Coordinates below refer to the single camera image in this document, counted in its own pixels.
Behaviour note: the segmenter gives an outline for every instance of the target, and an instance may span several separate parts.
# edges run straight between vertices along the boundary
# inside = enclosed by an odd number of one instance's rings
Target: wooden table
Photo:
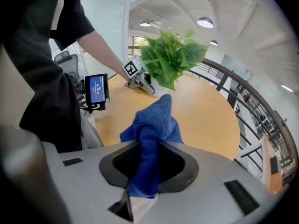
[[[137,111],[158,100],[144,90],[124,86],[116,75],[109,80],[111,103],[95,114],[98,133],[105,146],[120,143]],[[172,115],[178,121],[186,145],[220,154],[233,160],[239,150],[240,130],[234,110],[212,86],[191,74],[184,74],[171,91]]]

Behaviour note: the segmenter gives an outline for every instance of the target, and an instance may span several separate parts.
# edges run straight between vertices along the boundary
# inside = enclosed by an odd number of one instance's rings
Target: person
[[[49,39],[53,38],[61,50],[77,41],[95,59],[127,79],[122,62],[86,18],[80,0],[16,1],[22,5],[7,13],[14,28],[7,26],[2,43],[35,92],[20,127],[53,143],[58,152],[101,146],[98,134],[80,113],[71,77],[52,60]],[[16,13],[21,14],[18,20]]]

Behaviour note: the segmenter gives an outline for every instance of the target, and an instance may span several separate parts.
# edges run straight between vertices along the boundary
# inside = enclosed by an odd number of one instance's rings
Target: blue towel
[[[171,95],[163,95],[144,110],[138,111],[133,124],[120,134],[121,142],[139,140],[141,161],[135,176],[129,181],[129,195],[154,198],[160,184],[157,142],[182,143],[177,121],[171,116]]]

